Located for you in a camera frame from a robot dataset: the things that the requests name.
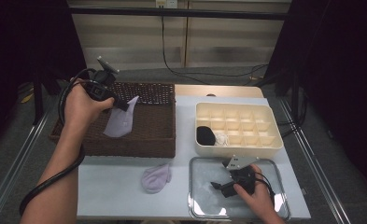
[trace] white ice cube tray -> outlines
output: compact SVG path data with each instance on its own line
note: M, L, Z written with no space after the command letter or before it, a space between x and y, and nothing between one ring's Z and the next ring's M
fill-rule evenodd
M271 159L283 147L273 110L267 105L199 103L195 131L200 126L209 127L225 139L224 144L216 146L203 146L196 141L201 156Z

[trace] glass tray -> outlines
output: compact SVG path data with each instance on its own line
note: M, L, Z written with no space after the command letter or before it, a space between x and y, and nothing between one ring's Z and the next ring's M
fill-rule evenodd
M221 185L231 182L230 172L224 168L225 158L195 157L190 162L189 209L195 219L259 221L247 204L234 195L224 198L210 182ZM289 219L289 208L279 171L273 161L261 159L254 162L268 178L275 193L275 210L280 217Z

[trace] brown woven basket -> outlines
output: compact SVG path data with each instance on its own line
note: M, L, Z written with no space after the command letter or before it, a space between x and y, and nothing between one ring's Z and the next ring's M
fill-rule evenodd
M139 96L134 108L133 130L119 138L104 135L111 111L101 113L84 138L86 155L174 158L175 85L116 82L109 89L124 101ZM57 143L62 128L61 121L57 120L49 139Z

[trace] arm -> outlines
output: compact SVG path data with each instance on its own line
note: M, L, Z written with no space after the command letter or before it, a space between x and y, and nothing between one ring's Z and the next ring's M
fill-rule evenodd
M252 164L251 165L256 173L261 174L261 169ZM261 175L256 175L258 179L262 179ZM274 206L270 200L270 194L267 187L261 182L256 181L255 192L249 195L238 184L233 185L235 191L239 196L247 203L250 209L264 222L264 223L285 223L282 218L276 213Z
M92 100L81 85L66 99L65 125L61 138L37 184L61 172L78 157L81 142L99 113L112 107L113 98ZM78 169L52 184L27 205L21 223L76 223L78 210Z

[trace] wall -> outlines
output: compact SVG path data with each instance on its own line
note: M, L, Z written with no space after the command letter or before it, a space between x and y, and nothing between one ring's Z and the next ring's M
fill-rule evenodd
M69 5L155 7L155 0L68 1ZM178 8L287 12L289 0L188 1ZM119 69L165 67L162 20L145 16L73 15L88 66L102 55ZM164 18L165 57L170 67L249 66L268 63L283 21Z

